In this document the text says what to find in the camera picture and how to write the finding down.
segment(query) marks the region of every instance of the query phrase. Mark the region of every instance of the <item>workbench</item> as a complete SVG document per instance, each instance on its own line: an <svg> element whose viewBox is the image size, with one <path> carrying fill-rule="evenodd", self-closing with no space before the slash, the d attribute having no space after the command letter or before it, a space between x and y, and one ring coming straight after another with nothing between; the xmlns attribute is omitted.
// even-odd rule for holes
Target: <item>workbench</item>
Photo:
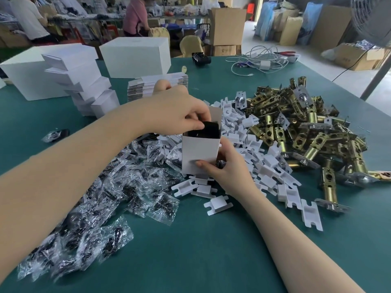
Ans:
<svg viewBox="0 0 391 293"><path fill-rule="evenodd" d="M104 63L99 65L102 75L108 77ZM369 170L391 170L391 118L299 62L277 73L252 70L254 76L239 77L231 73L231 63L224 57L213 57L203 68L196 68L191 58L174 58L170 73L179 72L182 66L187 66L189 93L210 103L225 97L232 100L237 91L246 91L251 97L257 86L279 87L282 83L284 87L291 77L306 76L311 96L322 96L327 105L334 104L340 110L341 117L349 116L354 132L370 131L369 150L364 153ZM128 80L110 81L120 103L125 103ZM1 173L50 146L41 141L49 131L69 128L74 133L93 121L80 115L70 97L27 102L13 86L0 90L0 107ZM323 198L317 188L318 171L293 176L303 184L299 187L301 198L307 202ZM351 207L351 212L337 215L320 208L324 232L305 227L296 208L285 209L277 197L267 197L367 293L382 293L390 292L391 287L390 190L391 184L382 183L367 189L338 185L339 203ZM65 276L55 284L48 274L36 282L30 276L17 281L14 270L0 291L286 292L261 235L237 201L230 198L233 208L208 216L203 206L207 199L188 195L180 200L170 227L125 213L134 240L101 265L95 261L86 271Z"/></svg>

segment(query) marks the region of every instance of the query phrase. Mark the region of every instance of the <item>person's left hand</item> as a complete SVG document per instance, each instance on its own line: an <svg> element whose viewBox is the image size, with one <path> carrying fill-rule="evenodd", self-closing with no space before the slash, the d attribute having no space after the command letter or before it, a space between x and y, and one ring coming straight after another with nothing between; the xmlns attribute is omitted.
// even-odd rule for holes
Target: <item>person's left hand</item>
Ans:
<svg viewBox="0 0 391 293"><path fill-rule="evenodd" d="M171 87L167 80L156 82L152 96L129 104L141 114L144 133L176 135L203 129L202 121L211 121L203 101L189 95L184 85Z"/></svg>

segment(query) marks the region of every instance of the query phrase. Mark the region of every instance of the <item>black wire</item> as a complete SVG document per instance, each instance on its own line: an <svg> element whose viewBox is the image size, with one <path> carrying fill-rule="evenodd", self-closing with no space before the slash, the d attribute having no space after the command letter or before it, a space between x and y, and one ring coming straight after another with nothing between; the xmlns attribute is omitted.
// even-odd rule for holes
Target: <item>black wire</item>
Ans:
<svg viewBox="0 0 391 293"><path fill-rule="evenodd" d="M332 82L334 82L335 79L337 79L340 75L342 75L343 73L345 73L347 70L350 70L351 68L353 68L353 67L359 62L359 60L360 60L360 59L361 59L369 50L371 50L371 49L366 50L362 55L360 55L360 57L358 58L358 60L357 60L351 67L347 68L345 71L343 71L342 73L340 73L337 77L334 78L334 80L333 80Z"/></svg>

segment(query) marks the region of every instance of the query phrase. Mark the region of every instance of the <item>hand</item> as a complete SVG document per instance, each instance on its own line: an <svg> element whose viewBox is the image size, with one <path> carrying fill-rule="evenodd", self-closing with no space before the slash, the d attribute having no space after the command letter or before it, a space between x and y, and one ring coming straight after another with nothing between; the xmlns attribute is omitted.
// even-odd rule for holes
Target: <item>hand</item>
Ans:
<svg viewBox="0 0 391 293"><path fill-rule="evenodd" d="M227 162L223 169L218 169L203 160L197 161L196 165L213 177L233 197L237 198L246 192L257 190L242 155L235 150L227 138L221 137L220 143L217 158Z"/></svg>
<svg viewBox="0 0 391 293"><path fill-rule="evenodd" d="M208 106L189 95L183 85L171 87L169 81L159 80L153 95L134 102L142 112L146 132L176 135L204 128L201 121L211 121Z"/></svg>

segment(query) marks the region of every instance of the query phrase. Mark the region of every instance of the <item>fan pole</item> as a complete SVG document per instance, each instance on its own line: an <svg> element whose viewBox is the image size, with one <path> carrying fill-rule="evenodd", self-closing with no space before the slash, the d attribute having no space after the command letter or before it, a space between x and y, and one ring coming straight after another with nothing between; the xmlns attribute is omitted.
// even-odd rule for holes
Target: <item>fan pole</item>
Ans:
<svg viewBox="0 0 391 293"><path fill-rule="evenodd" d="M380 67L377 74L374 76L372 81L368 84L367 88L365 88L360 99L366 101L369 98L369 96L373 93L375 88L379 85L380 81L382 81L382 79L390 70L390 68L391 68L391 55L388 56L384 64Z"/></svg>

